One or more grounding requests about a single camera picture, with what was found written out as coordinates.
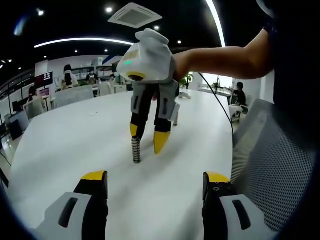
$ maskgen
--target potted plant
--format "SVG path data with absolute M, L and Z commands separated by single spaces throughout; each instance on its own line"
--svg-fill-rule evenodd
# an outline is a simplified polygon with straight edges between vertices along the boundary
M 194 79 L 194 76 L 191 75 L 190 73 L 188 73 L 187 75 L 185 75 L 181 81 L 179 82 L 180 86 L 182 88 L 186 87 L 186 89 L 188 89 L 189 87 L 189 83 L 192 82 L 192 80 Z

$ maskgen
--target curved led light strip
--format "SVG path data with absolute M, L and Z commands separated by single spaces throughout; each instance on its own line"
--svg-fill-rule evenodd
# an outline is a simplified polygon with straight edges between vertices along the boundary
M 64 43 L 64 42 L 72 42 L 72 41 L 99 41 L 99 42 L 110 42 L 115 44 L 124 44 L 132 46 L 133 43 L 129 41 L 120 41 L 115 39 L 108 39 L 108 38 L 97 38 L 97 37 L 79 37 L 79 38 L 68 38 L 68 39 L 61 39 L 55 41 L 48 41 L 45 43 L 41 43 L 39 45 L 35 45 L 34 48 L 43 47 L 50 44 L 57 44 L 57 43 Z
M 217 9 L 214 5 L 214 0 L 205 0 L 206 3 L 208 4 L 210 11 L 212 13 L 212 16 L 214 18 L 215 24 L 216 24 L 216 28 L 218 29 L 218 33 L 219 33 L 219 37 L 220 37 L 220 41 L 221 41 L 221 46 L 223 48 L 226 47 L 226 43 L 225 43 L 225 37 L 224 37 L 224 32 L 222 30 L 222 26 L 221 26 L 221 22 L 218 16 L 218 12 Z

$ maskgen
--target metal spring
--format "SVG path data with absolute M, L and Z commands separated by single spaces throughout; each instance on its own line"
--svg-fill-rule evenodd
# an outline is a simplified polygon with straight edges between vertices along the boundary
M 132 144 L 133 162 L 138 164 L 141 162 L 140 139 L 137 136 L 133 136 L 131 139 L 131 144 Z
M 179 112 L 176 113 L 174 121 L 173 121 L 173 126 L 178 126 L 178 116 L 179 116 Z

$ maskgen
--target table surface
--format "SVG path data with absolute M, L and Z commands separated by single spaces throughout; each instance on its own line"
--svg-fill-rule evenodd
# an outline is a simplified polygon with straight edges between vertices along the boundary
M 141 141 L 140 164 L 131 149 L 131 96 L 122 92 L 77 102 L 32 120 L 15 153 L 8 196 L 29 228 L 89 172 L 108 171 L 106 236 L 112 240 L 203 239 L 203 172 L 230 178 L 232 130 L 212 94 L 187 91 L 178 126 L 154 154 L 156 102 Z M 227 98 L 218 96 L 228 110 Z
M 212 91 L 210 88 L 206 88 L 206 87 L 201 87 L 198 89 L 199 92 L 204 92 L 204 93 L 210 93 L 212 94 Z M 216 92 L 217 95 L 222 95 L 225 97 L 231 97 L 231 93 L 227 92 L 227 91 L 221 91 L 221 89 L 218 89 Z

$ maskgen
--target yellow fingertip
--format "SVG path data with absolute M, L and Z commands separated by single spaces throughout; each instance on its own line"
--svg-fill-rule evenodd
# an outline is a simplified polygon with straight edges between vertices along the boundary
M 230 182 L 229 178 L 220 173 L 212 171 L 206 171 L 205 173 L 208 175 L 210 183 Z
M 94 171 L 84 175 L 81 180 L 98 180 L 101 181 L 106 171 Z
M 155 131 L 154 132 L 153 143 L 154 143 L 154 153 L 155 154 L 159 154 L 162 151 L 166 142 L 168 141 L 170 133 L 171 133 L 170 131 L 168 131 L 168 132 Z
M 137 131 L 138 131 L 138 126 L 130 123 L 130 132 L 132 137 L 137 135 Z

